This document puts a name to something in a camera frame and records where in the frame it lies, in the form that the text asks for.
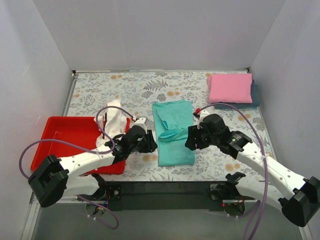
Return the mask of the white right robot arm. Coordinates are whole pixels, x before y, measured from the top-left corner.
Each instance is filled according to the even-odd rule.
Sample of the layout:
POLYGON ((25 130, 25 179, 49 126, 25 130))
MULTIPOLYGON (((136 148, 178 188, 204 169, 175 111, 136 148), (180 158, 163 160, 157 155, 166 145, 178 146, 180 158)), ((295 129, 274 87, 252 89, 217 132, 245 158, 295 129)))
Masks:
POLYGON ((211 189, 215 197, 250 197, 280 210, 294 225, 305 227, 320 209, 320 180, 295 173, 262 153, 262 148, 241 131, 231 131, 221 116, 205 110, 193 113, 196 125, 188 127, 185 146, 192 150, 217 147, 222 153, 252 168, 264 181, 253 181, 241 172, 227 174, 211 189))

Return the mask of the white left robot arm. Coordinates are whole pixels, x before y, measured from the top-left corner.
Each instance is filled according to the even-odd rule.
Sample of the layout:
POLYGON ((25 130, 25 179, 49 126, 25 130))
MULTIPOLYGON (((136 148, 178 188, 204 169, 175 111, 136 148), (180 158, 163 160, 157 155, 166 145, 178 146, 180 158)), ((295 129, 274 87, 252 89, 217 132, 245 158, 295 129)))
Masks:
POLYGON ((60 158, 47 156, 28 178, 28 184, 43 208, 67 196, 92 196, 107 185, 97 174, 84 174, 124 161, 135 152, 153 153, 157 147, 151 130, 134 125, 94 150, 60 158))

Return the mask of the teal t shirt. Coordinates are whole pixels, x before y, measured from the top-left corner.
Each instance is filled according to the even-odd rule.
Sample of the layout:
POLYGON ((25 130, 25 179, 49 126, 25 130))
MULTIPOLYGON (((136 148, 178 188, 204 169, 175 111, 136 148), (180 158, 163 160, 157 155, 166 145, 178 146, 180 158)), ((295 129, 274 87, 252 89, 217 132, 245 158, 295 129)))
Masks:
POLYGON ((187 100, 154 102, 152 113, 158 166, 193 165, 196 153, 187 147, 188 127, 193 126, 193 107, 187 100))

